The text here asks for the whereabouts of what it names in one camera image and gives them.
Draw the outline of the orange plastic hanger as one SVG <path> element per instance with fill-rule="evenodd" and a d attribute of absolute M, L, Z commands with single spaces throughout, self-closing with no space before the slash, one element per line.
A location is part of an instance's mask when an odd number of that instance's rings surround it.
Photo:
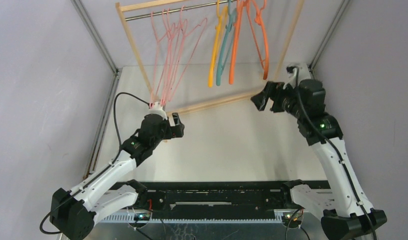
<path fill-rule="evenodd" d="M 237 59 L 237 48 L 240 36 L 240 28 L 241 28 L 241 19 L 242 19 L 242 12 L 244 7 L 245 1 L 238 0 L 236 2 L 236 21 L 234 23 L 234 37 L 233 37 L 233 44 L 232 44 L 232 54 L 231 54 L 231 63 L 229 69 L 229 84 L 234 84 L 234 75 L 235 75 L 235 65 Z"/>
<path fill-rule="evenodd" d="M 254 44 L 257 50 L 259 57 L 259 63 L 262 67 L 262 79 L 267 80 L 269 73 L 269 43 L 267 37 L 267 31 L 262 17 L 262 11 L 266 8 L 267 1 L 263 1 L 262 6 L 258 6 L 255 0 L 247 0 L 245 3 L 245 9 L 247 13 L 248 22 L 250 24 L 251 33 L 254 39 Z M 263 48 L 259 47 L 259 41 L 257 40 L 257 34 L 254 26 L 257 25 L 260 27 L 262 38 L 263 38 Z"/>

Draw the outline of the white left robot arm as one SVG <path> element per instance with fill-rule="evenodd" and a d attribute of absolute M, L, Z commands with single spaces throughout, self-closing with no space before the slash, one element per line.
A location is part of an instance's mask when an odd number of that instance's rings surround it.
<path fill-rule="evenodd" d="M 147 187 L 137 180 L 109 192 L 121 177 L 149 158 L 162 141 L 184 135 L 185 126 L 177 112 L 167 114 L 161 101 L 145 104 L 149 110 L 140 127 L 126 140 L 117 136 L 119 147 L 113 159 L 70 190 L 60 188 L 54 192 L 51 209 L 44 219 L 57 228 L 57 235 L 83 240 L 101 220 L 118 210 L 151 206 Z"/>

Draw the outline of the teal plastic hanger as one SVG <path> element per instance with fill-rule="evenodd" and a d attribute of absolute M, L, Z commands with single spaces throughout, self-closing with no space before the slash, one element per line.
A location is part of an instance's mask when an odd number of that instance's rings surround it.
<path fill-rule="evenodd" d="M 232 7 L 232 0 L 227 1 L 227 6 L 222 10 L 221 14 L 217 15 L 218 31 L 215 41 L 216 57 L 218 57 L 216 65 L 216 85 L 221 86 L 222 75 L 226 69 L 227 62 L 231 56 L 233 46 L 234 24 L 237 18 L 236 9 Z"/>

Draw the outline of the aluminium frame post left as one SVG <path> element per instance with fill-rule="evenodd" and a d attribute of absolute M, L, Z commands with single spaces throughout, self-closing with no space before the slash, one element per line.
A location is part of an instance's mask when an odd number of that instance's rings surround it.
<path fill-rule="evenodd" d="M 90 159 L 88 160 L 86 171 L 83 176 L 83 179 L 86 179 L 95 171 L 95 168 L 97 166 L 98 155 L 100 153 L 105 129 L 109 119 L 109 114 L 111 112 L 110 104 L 112 103 L 113 97 L 115 95 L 115 88 L 118 84 L 119 70 L 116 67 L 115 62 L 111 57 L 110 52 L 108 51 L 108 48 L 104 43 L 103 38 L 101 37 L 101 34 L 99 33 L 83 1 L 73 0 L 72 4 L 76 9 L 78 15 L 80 16 L 83 24 L 85 25 L 85 28 L 88 31 L 93 43 L 95 44 L 96 49 L 100 53 L 99 59 L 106 63 L 106 70 L 108 72 L 107 76 L 104 77 L 104 80 L 101 83 L 103 90 L 101 92 L 95 91 L 95 97 L 100 99 L 102 102 L 100 105 L 102 111 L 92 144 Z"/>

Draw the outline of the aluminium frame post right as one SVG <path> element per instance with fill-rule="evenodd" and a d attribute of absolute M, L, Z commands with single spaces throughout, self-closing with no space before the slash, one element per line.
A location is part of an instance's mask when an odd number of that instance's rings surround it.
<path fill-rule="evenodd" d="M 335 12 L 335 15 L 330 22 L 327 31 L 325 32 L 310 64 L 308 65 L 308 70 L 310 72 L 310 75 L 313 77 L 315 76 L 315 71 L 318 62 L 320 61 L 322 54 L 324 50 L 326 49 L 328 43 L 330 42 L 330 39 L 332 38 L 333 34 L 335 33 L 339 23 L 341 22 L 343 16 L 345 15 L 349 5 L 352 3 L 352 0 L 342 0 L 337 11 Z"/>

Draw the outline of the metal rack rod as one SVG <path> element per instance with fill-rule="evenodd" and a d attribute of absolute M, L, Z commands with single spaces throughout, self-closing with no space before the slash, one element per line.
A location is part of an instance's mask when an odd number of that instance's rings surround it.
<path fill-rule="evenodd" d="M 227 3 L 229 3 L 228 0 L 221 0 L 219 2 L 214 1 L 214 2 L 209 2 L 209 3 L 191 5 L 191 6 L 183 6 L 181 8 L 167 9 L 167 10 L 162 10 L 162 11 L 158 11 L 158 12 L 151 12 L 151 13 L 147 13 L 147 14 L 141 14 L 141 15 L 126 17 L 125 21 L 129 22 L 129 21 L 141 20 L 141 19 L 146 19 L 146 18 L 150 18 L 150 17 L 154 17 L 154 16 L 161 16 L 162 14 L 179 13 L 181 11 L 195 10 L 195 9 L 200 9 L 200 8 L 217 6 L 217 4 L 222 5 L 222 4 L 227 4 Z"/>

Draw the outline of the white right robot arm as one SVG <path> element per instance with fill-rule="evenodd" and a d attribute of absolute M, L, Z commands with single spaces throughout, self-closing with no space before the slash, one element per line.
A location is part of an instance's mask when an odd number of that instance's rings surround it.
<path fill-rule="evenodd" d="M 296 205 L 320 220 L 330 240 L 351 240 L 372 235 L 387 221 L 383 210 L 375 209 L 362 190 L 350 164 L 338 121 L 325 109 L 325 89 L 320 81 L 304 79 L 295 86 L 268 82 L 265 95 L 274 113 L 288 113 L 297 120 L 299 132 L 319 159 L 330 186 L 324 196 L 301 180 L 284 184 L 281 203 Z"/>

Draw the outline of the aluminium frame post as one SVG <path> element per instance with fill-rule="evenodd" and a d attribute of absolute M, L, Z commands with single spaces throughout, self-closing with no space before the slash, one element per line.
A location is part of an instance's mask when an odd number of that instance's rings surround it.
<path fill-rule="evenodd" d="M 115 88 L 118 84 L 119 70 L 116 67 L 115 62 L 111 57 L 110 52 L 108 51 L 108 48 L 104 43 L 103 38 L 101 37 L 101 34 L 99 33 L 83 1 L 73 0 L 72 4 L 76 9 L 78 15 L 80 16 L 83 24 L 85 25 L 85 28 L 88 31 L 93 43 L 95 44 L 96 49 L 100 53 L 99 59 L 106 63 L 106 70 L 108 72 L 107 76 L 104 77 L 104 80 L 101 83 L 103 90 L 101 92 L 95 91 L 95 97 L 100 99 L 102 102 L 100 105 L 102 111 L 92 144 L 90 159 L 88 160 L 86 171 L 83 176 L 83 179 L 86 179 L 95 171 L 95 168 L 97 166 L 98 155 L 100 153 L 105 129 L 109 119 L 109 114 L 111 112 L 110 104 L 112 103 L 113 97 L 115 95 Z"/>
<path fill-rule="evenodd" d="M 318 62 L 320 61 L 322 54 L 324 50 L 326 49 L 328 43 L 330 42 L 330 39 L 332 38 L 333 34 L 335 33 L 339 23 L 341 22 L 343 16 L 345 15 L 349 5 L 352 3 L 352 0 L 342 0 L 337 11 L 335 12 L 335 15 L 330 22 L 327 31 L 325 32 L 310 64 L 308 65 L 308 70 L 310 72 L 310 75 L 313 77 L 315 76 L 315 71 Z"/>

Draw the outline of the yellow plastic hanger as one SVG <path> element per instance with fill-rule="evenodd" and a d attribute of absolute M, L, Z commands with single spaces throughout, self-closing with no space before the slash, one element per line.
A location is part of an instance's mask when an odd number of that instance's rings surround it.
<path fill-rule="evenodd" d="M 209 88 L 213 87 L 215 64 L 216 64 L 217 56 L 218 56 L 219 49 L 220 49 L 221 35 L 224 31 L 223 29 L 225 28 L 226 21 L 227 21 L 227 7 L 224 7 L 222 10 L 220 10 L 219 0 L 216 2 L 216 16 L 217 16 L 217 25 L 215 27 L 216 33 L 215 33 L 215 38 L 214 38 L 214 43 L 213 43 L 212 56 L 211 56 L 211 61 L 210 61 L 210 68 L 209 68 L 208 82 L 207 82 L 207 85 Z"/>

